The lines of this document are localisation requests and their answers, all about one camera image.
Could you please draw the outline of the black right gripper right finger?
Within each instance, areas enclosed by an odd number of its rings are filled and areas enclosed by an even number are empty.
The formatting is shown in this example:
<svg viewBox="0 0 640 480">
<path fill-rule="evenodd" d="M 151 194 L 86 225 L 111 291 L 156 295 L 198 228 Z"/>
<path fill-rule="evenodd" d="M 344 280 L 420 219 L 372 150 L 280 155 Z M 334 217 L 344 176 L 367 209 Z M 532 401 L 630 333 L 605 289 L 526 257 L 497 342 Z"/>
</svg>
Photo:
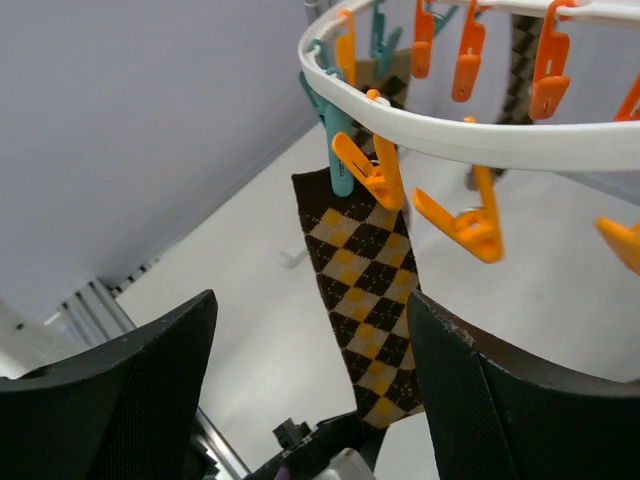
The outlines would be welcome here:
<svg viewBox="0 0 640 480">
<path fill-rule="evenodd" d="M 638 478 L 637 382 L 545 360 L 420 291 L 407 318 L 440 478 Z"/>
</svg>

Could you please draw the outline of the brown argyle sock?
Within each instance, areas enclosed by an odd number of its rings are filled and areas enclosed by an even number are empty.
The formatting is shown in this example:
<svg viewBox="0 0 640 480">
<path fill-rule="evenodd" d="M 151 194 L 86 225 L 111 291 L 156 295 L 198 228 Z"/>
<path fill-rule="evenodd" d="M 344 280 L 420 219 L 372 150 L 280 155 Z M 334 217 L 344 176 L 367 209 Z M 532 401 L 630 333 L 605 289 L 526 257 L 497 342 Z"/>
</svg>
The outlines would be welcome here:
<svg viewBox="0 0 640 480">
<path fill-rule="evenodd" d="M 397 51 L 391 65 L 382 77 L 376 77 L 377 61 L 362 59 L 356 61 L 356 88 L 366 94 L 376 89 L 394 108 L 404 109 L 411 79 L 411 50 Z M 360 122 L 352 120 L 351 139 L 365 156 L 376 162 L 373 133 Z"/>
<path fill-rule="evenodd" d="M 328 170 L 295 174 L 306 249 L 345 363 L 365 430 L 382 430 L 422 411 L 407 323 L 419 289 L 404 216 L 361 185 L 347 197 Z"/>
<path fill-rule="evenodd" d="M 535 57 L 544 20 L 539 17 L 511 15 L 511 53 L 507 91 L 498 125 L 532 125 L 529 103 L 535 69 Z"/>
</svg>

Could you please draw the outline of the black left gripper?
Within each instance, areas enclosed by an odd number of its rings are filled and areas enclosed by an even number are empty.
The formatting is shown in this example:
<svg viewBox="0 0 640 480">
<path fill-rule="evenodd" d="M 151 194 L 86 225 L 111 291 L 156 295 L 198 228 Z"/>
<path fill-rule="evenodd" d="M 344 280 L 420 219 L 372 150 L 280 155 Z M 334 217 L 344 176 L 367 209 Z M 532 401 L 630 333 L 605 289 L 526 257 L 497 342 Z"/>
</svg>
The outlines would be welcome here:
<svg viewBox="0 0 640 480">
<path fill-rule="evenodd" d="M 374 469 L 387 430 L 367 426 L 357 412 L 324 419 L 315 428 L 289 418 L 273 430 L 281 451 L 254 471 L 254 479 L 313 479 L 348 448 Z"/>
</svg>

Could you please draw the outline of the white round clip hanger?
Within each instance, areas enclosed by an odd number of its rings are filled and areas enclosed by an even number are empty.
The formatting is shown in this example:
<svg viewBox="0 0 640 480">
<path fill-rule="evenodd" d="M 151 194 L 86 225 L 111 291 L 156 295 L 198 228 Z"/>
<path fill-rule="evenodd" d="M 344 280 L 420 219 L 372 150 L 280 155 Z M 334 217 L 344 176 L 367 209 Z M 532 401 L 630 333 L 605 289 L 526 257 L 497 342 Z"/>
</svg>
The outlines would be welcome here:
<svg viewBox="0 0 640 480">
<path fill-rule="evenodd" d="M 535 24 L 517 36 L 528 66 L 523 77 L 498 68 L 508 95 L 523 101 L 520 124 L 484 122 L 476 112 L 480 83 L 491 65 L 482 13 L 522 15 Z M 368 129 L 385 152 L 404 147 L 479 170 L 482 205 L 453 215 L 422 190 L 420 214 L 476 258 L 493 263 L 504 252 L 498 207 L 489 184 L 494 169 L 554 172 L 629 203 L 639 200 L 639 78 L 624 60 L 639 51 L 635 1 L 467 1 L 452 50 L 453 78 L 443 93 L 458 105 L 444 117 L 394 106 L 378 87 L 357 83 L 355 21 L 372 17 L 369 57 L 389 67 L 399 30 L 387 31 L 376 1 L 343 1 L 321 14 L 297 46 L 302 75 L 330 109 L 331 168 L 353 175 L 374 193 L 396 178 L 368 174 L 363 152 L 346 133 L 348 121 Z"/>
</svg>

